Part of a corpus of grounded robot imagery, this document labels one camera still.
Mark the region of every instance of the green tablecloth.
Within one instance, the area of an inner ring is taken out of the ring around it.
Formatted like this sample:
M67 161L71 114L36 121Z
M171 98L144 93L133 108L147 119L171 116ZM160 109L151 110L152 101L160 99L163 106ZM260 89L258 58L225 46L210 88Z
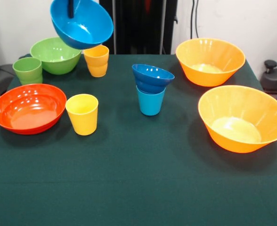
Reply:
M157 116L139 111L133 63L175 75ZM217 146L197 111L208 89L174 55L110 56L98 79L81 57L44 82L95 95L98 128L78 136L66 112L34 136L0 128L0 226L277 225L277 142L249 154ZM247 63L225 84L260 89Z

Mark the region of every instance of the red bowl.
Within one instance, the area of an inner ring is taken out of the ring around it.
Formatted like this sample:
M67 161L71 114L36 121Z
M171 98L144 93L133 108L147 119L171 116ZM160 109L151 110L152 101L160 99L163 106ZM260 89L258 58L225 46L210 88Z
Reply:
M19 86L0 97L0 126L23 135L44 132L60 119L65 103L64 92L55 86Z

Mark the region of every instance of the bowl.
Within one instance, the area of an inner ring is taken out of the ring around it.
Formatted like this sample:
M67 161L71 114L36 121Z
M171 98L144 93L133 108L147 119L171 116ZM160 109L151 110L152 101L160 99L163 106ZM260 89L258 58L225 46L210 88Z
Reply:
M176 48L176 57L193 83L214 87L225 83L245 64L237 46L219 39L191 39Z
M19 86L0 97L0 126L17 134L46 131L61 117L66 96L47 84Z
M277 141L277 100L245 86L220 86L205 92L200 117L212 139L236 153L253 152Z
M74 17L67 14L68 0L54 0L50 14L59 37L70 47L87 49L110 38L114 25L106 10L93 0L74 0Z
M172 73L150 65L135 64L132 71L138 89L149 94L163 92L175 78Z
M35 43L31 56L42 61L42 68L56 75L69 73L76 67L81 50L66 45L59 37L48 38Z

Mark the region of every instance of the white wall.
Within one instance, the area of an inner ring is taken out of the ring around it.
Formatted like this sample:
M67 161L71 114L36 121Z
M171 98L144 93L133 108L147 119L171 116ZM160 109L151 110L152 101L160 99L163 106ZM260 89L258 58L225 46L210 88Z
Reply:
M199 0L200 37L239 46L257 76L263 61L277 60L277 0ZM0 0L0 65L12 63L37 41L56 36L49 8L52 0ZM172 52L190 38L192 0L179 0Z
M11 64L29 53L35 42L57 36L50 18L51 3L0 0L0 65Z
M174 24L173 53L190 38L192 2L178 0L179 23ZM199 0L197 16L199 37L219 38L237 45L257 77L263 73L264 60L277 61L277 0Z

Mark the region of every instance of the yellow cup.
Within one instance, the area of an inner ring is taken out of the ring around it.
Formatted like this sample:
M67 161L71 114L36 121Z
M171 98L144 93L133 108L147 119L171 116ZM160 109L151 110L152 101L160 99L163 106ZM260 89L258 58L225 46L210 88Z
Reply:
M98 45L84 50L83 53L90 74L93 77L103 77L108 67L109 49Z
M69 98L65 108L74 131L82 136L92 134L97 129L98 99L89 94L78 94Z

